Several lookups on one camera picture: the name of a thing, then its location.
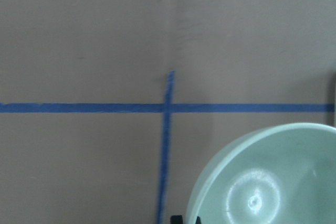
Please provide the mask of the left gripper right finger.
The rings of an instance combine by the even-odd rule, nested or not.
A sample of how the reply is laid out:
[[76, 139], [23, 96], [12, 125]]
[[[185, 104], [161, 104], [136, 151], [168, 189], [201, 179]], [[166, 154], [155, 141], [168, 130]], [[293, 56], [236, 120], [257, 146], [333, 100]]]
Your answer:
[[202, 224], [201, 218], [197, 216], [195, 224]]

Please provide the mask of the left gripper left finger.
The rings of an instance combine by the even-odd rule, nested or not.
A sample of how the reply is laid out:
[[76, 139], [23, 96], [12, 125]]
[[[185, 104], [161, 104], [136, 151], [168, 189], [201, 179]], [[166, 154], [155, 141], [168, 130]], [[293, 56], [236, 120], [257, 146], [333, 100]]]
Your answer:
[[170, 224], [183, 224], [183, 216], [182, 215], [172, 215], [170, 217]]

